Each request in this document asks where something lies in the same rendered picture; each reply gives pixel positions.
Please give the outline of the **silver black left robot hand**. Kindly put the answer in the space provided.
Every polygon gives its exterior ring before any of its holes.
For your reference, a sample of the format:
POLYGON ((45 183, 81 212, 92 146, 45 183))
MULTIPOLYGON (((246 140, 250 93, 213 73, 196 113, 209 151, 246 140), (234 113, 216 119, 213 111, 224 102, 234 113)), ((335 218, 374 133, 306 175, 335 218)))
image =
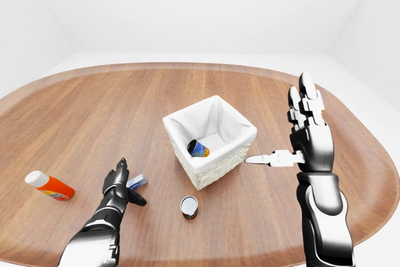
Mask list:
POLYGON ((126 187, 129 170, 125 158, 122 158, 116 165, 116 170, 110 170, 105 177, 102 193, 107 199, 107 205, 124 211, 128 203, 138 206, 145 206, 147 201, 137 192, 126 187))

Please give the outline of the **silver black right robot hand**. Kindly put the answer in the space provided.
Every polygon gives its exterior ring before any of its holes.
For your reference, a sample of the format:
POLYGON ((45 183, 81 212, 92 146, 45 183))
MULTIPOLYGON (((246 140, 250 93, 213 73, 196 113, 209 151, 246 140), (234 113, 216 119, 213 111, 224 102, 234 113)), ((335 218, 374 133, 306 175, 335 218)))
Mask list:
POLYGON ((291 86, 288 94, 288 121, 292 124, 289 139, 293 151, 279 149, 271 154, 248 156, 244 162, 272 167, 291 167, 301 171, 330 173, 333 170, 334 144, 329 125, 323 119, 325 110, 320 90, 304 72, 299 87, 291 86))

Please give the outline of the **blue white cream cheese box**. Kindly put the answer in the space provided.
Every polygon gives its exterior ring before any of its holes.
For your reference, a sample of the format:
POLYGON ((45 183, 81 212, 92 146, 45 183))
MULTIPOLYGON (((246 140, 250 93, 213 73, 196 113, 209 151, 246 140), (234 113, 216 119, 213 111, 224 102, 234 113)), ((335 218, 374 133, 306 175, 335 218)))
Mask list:
POLYGON ((144 186, 147 183, 143 174, 139 174, 136 177, 129 179, 126 183, 126 187, 132 191, 144 186))

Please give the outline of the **blue yellow soup tin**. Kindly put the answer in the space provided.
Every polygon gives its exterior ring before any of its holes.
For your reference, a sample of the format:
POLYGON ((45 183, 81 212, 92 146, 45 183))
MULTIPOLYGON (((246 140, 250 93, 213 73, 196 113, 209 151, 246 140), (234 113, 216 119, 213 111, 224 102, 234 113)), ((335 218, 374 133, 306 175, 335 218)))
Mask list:
POLYGON ((187 145, 187 151, 192 157, 208 157, 210 150, 194 139, 187 145))

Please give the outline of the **white woven basket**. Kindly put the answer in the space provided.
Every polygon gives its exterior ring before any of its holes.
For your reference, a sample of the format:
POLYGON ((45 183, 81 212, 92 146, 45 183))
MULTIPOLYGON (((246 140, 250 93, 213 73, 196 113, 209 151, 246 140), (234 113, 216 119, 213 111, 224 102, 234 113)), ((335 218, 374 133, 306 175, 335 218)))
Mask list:
POLYGON ((244 161, 257 129, 218 95, 203 99, 162 119, 175 155, 197 190, 244 161), (187 151, 192 140, 209 150, 206 157, 187 151))

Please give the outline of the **orange bottle with white cap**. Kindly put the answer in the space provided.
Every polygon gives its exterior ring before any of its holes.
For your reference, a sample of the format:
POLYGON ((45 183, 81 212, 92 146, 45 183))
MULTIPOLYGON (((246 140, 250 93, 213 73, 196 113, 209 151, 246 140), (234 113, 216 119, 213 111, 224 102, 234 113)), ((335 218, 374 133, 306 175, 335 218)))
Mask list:
POLYGON ((42 171, 30 172, 25 177, 25 182, 34 186, 38 191, 59 201, 66 201, 74 196, 74 189, 42 171))

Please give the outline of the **red green labelled tin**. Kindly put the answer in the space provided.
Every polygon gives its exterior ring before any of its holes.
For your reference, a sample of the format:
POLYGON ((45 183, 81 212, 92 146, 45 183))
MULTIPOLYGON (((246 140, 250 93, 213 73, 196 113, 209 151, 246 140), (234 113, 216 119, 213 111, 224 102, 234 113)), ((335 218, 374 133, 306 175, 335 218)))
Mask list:
POLYGON ((198 201, 194 196, 185 196, 180 204, 182 215, 186 219, 194 219, 198 214, 198 201))

